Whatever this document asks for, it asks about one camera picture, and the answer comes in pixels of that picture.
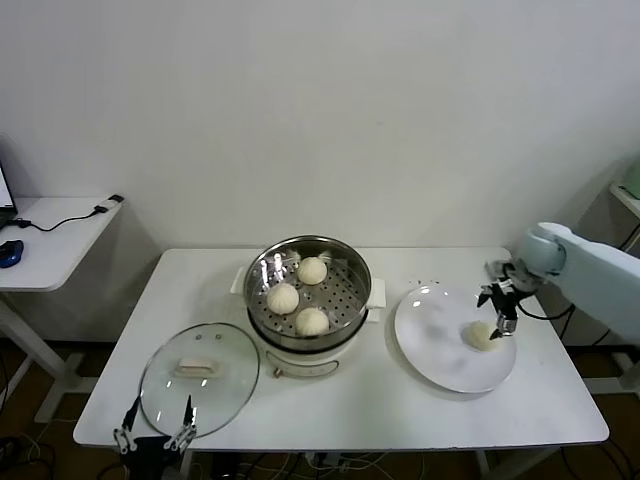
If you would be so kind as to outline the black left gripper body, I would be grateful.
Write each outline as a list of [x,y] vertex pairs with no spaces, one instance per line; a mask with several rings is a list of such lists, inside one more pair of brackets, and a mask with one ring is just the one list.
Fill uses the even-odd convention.
[[127,469],[132,480],[160,480],[166,468],[174,464],[174,451],[165,444],[170,436],[146,436],[134,440],[127,453]]

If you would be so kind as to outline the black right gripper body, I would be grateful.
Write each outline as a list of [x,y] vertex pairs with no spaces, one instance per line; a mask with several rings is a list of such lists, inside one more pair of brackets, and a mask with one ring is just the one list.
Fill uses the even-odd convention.
[[493,282],[485,285],[492,286],[493,297],[488,301],[491,302],[496,315],[498,316],[500,313],[504,313],[507,316],[514,315],[517,318],[517,308],[521,300],[521,296],[512,288],[512,285],[509,284],[504,286],[499,282]]

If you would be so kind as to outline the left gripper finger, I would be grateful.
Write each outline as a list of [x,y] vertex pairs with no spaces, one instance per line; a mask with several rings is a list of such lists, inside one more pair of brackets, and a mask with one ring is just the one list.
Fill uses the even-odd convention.
[[127,410],[121,426],[113,430],[113,438],[120,454],[129,454],[137,449],[136,441],[132,435],[132,428],[138,413],[140,397],[137,396],[132,406]]
[[194,407],[192,397],[188,396],[181,428],[167,441],[167,449],[172,452],[183,453],[196,436]]

